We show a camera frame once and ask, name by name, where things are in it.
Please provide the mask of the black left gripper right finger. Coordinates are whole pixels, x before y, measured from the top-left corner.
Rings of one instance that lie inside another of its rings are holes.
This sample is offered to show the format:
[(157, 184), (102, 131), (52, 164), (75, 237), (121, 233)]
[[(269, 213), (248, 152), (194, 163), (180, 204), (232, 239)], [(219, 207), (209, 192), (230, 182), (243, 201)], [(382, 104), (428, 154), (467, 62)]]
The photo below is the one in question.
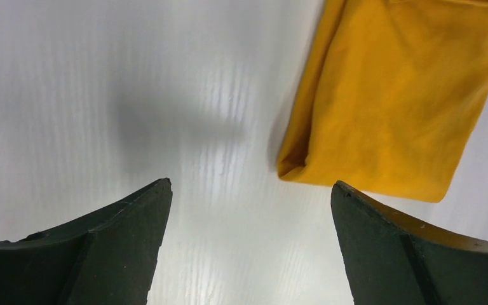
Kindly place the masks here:
[(331, 209), (355, 304), (488, 304), (488, 241), (336, 182)]

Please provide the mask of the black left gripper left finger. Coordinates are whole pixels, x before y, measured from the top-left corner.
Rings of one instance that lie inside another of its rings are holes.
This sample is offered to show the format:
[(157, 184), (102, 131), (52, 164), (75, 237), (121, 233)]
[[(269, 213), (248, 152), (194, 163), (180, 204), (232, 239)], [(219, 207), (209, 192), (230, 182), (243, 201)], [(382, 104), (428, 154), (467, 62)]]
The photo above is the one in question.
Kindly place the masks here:
[(158, 179), (65, 224), (0, 241), (0, 304), (145, 304), (170, 214)]

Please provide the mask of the yellow t-shirt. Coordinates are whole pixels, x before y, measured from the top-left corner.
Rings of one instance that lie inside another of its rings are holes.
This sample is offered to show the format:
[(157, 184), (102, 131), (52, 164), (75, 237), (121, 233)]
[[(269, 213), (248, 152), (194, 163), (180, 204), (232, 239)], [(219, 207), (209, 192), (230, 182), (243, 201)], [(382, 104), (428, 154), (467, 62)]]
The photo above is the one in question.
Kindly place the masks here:
[(276, 162), (437, 203), (488, 96), (488, 1), (325, 1)]

